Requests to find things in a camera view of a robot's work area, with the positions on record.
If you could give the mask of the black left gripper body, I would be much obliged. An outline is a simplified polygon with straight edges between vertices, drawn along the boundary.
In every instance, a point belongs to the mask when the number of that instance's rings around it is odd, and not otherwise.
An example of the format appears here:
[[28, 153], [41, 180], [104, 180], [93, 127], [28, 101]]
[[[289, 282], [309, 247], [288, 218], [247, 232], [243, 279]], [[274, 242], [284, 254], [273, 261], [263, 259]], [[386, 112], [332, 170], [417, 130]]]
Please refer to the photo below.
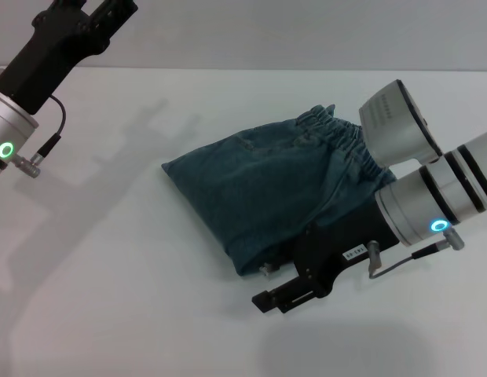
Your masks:
[[0, 93], [30, 115], [80, 61], [109, 47], [111, 8], [100, 6], [88, 15], [81, 6], [50, 6], [32, 26], [30, 40], [0, 74]]

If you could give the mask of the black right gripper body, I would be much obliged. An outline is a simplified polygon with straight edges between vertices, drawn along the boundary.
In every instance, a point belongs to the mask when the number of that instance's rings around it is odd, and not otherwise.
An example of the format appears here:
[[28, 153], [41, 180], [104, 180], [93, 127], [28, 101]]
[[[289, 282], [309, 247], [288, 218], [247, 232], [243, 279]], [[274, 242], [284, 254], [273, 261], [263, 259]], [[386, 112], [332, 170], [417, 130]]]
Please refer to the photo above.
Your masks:
[[375, 202], [361, 205], [330, 225], [315, 223], [294, 250], [299, 275], [296, 295], [329, 295], [343, 270], [368, 257], [372, 241], [382, 251], [399, 244]]

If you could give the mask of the blue denim shorts basketball print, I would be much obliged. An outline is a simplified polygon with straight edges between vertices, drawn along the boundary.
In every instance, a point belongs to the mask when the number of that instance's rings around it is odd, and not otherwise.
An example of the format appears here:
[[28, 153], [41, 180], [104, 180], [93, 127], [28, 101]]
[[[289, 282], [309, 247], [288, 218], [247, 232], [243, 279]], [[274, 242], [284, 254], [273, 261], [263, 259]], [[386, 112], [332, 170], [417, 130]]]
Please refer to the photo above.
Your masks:
[[240, 276], [271, 263], [309, 223], [330, 225], [395, 181], [370, 155], [362, 129], [331, 105], [240, 131], [163, 171]]

